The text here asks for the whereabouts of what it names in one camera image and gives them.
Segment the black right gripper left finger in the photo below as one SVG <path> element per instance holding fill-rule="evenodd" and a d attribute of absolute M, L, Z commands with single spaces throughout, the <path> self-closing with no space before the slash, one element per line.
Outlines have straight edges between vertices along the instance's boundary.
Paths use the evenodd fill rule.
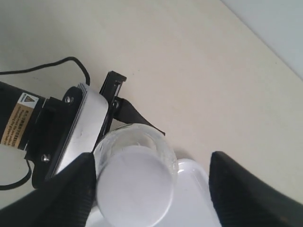
<path fill-rule="evenodd" d="M 40 188 L 0 210 L 2 227 L 84 227 L 96 193 L 95 159 L 82 153 Z"/>

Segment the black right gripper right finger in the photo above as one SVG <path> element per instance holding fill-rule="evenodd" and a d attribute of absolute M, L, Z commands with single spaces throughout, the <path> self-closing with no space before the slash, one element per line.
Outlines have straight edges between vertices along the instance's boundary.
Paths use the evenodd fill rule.
<path fill-rule="evenodd" d="M 221 151 L 211 155 L 211 200 L 223 227 L 301 227 L 303 206 Z"/>

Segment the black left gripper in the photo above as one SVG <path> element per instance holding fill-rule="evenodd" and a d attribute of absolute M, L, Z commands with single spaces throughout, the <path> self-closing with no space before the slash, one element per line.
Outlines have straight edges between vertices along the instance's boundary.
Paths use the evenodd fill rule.
<path fill-rule="evenodd" d="M 96 144 L 109 131 L 114 109 L 116 109 L 114 119 L 117 121 L 126 124 L 145 124 L 165 135 L 165 132 L 147 121 L 128 100 L 117 97 L 121 85 L 126 80 L 125 76 L 111 71 L 98 92 L 107 100 L 108 111 Z M 62 100 L 51 97 L 45 101 L 26 147 L 25 158 L 34 163 L 31 183 L 35 189 L 54 177 L 52 173 L 63 151 L 81 101 L 82 92 L 77 86 L 69 88 Z"/>

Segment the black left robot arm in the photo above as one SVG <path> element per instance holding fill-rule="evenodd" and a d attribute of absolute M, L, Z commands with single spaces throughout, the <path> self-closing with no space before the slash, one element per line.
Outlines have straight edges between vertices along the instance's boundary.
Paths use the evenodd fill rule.
<path fill-rule="evenodd" d="M 94 184 L 92 152 L 109 133 L 112 121 L 125 124 L 123 145 L 146 145 L 162 150 L 164 132 L 145 120 L 119 91 L 126 77 L 111 71 L 99 92 L 80 83 L 62 99 L 46 98 L 0 85 L 0 143 L 25 151 L 28 173 L 15 183 L 1 186 L 8 191 L 27 181 L 41 187 L 56 175 L 61 183 Z"/>

